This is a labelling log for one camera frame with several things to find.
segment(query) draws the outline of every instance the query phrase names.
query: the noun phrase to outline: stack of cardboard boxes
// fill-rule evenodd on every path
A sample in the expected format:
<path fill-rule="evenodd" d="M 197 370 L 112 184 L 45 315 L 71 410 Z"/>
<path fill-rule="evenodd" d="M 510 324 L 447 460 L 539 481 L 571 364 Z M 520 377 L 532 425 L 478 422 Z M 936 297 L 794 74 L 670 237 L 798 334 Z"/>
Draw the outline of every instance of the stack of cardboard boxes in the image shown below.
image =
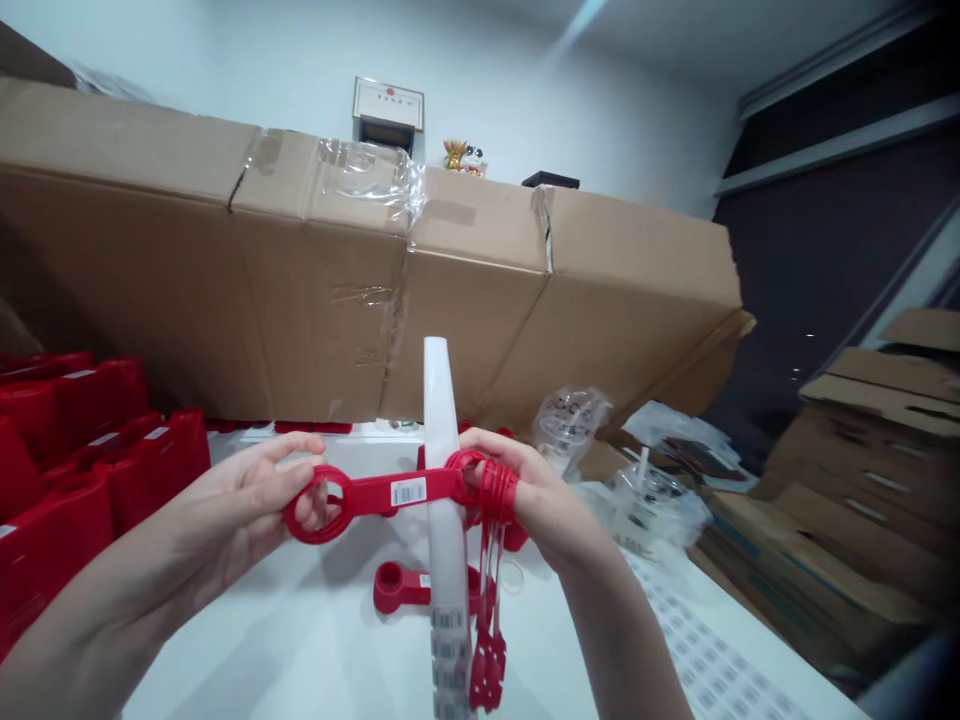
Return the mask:
<path fill-rule="evenodd" d="M 760 485 L 714 494 L 701 541 L 812 665 L 861 686 L 951 603 L 960 548 L 960 314 L 910 310 L 884 339 L 900 354 L 847 348 L 802 388 Z"/>
<path fill-rule="evenodd" d="M 446 337 L 458 416 L 520 434 L 566 385 L 707 404 L 753 322 L 713 223 L 4 78 L 0 294 L 237 420 L 420 420 Z"/>

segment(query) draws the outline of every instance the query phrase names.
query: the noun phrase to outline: clear plastic bag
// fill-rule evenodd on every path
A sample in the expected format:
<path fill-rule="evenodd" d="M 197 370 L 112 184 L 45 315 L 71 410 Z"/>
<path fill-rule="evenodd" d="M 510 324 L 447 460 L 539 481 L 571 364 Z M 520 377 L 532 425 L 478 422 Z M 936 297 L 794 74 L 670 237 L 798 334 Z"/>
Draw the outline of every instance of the clear plastic bag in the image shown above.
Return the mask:
<path fill-rule="evenodd" d="M 666 452 L 664 438 L 701 442 L 730 465 L 740 464 L 740 455 L 730 446 L 730 436 L 713 425 L 692 418 L 656 400 L 649 401 L 623 424 L 623 429 L 648 447 Z"/>
<path fill-rule="evenodd" d="M 614 540 L 638 555 L 650 555 L 658 542 L 693 545 L 713 517 L 696 493 L 649 464 L 624 468 L 613 482 Z"/>
<path fill-rule="evenodd" d="M 596 388 L 565 387 L 551 393 L 533 421 L 534 447 L 560 477 L 569 477 L 611 407 L 607 396 Z"/>

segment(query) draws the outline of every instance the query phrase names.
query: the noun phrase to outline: small figurine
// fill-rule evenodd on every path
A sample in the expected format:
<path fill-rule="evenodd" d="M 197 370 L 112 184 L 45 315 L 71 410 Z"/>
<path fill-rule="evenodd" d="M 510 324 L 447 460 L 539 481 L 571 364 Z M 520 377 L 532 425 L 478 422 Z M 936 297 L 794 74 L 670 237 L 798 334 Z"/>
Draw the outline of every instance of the small figurine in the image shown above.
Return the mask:
<path fill-rule="evenodd" d="M 456 140 L 444 140 L 443 149 L 447 151 L 447 170 L 455 172 L 460 171 L 460 158 L 467 150 L 466 142 L 457 142 Z"/>
<path fill-rule="evenodd" d="M 487 174 L 487 164 L 483 162 L 483 150 L 473 145 L 467 145 L 467 151 L 460 157 L 460 172 L 475 177 Z"/>

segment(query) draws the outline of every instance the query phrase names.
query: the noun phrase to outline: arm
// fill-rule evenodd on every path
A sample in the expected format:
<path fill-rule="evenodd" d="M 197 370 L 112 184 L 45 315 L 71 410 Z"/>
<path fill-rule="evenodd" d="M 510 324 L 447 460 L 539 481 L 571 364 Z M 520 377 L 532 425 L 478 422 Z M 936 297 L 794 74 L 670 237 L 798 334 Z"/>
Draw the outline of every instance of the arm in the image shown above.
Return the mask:
<path fill-rule="evenodd" d="M 280 544 L 324 449 L 289 433 L 237 453 L 104 550 L 0 665 L 0 717 L 117 717 L 164 643 Z M 292 452 L 312 455 L 280 463 Z M 305 527 L 321 515 L 322 488 L 297 505 Z"/>
<path fill-rule="evenodd" d="M 560 577 L 599 716 L 692 718 L 639 581 L 570 487 L 529 446 L 478 429 L 460 443 L 519 475 L 514 514 Z"/>

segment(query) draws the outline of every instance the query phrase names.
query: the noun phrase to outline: white plastic tube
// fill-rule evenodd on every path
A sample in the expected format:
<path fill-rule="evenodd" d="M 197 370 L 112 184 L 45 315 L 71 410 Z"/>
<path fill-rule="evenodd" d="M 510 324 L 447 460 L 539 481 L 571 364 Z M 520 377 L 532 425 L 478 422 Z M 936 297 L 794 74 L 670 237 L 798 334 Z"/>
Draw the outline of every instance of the white plastic tube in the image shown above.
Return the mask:
<path fill-rule="evenodd" d="M 423 341 L 423 435 L 428 469 L 443 467 L 460 449 L 445 338 L 428 337 Z M 452 500 L 436 500 L 427 512 L 434 713 L 440 718 L 466 718 L 471 715 L 468 670 L 473 653 L 463 510 Z"/>

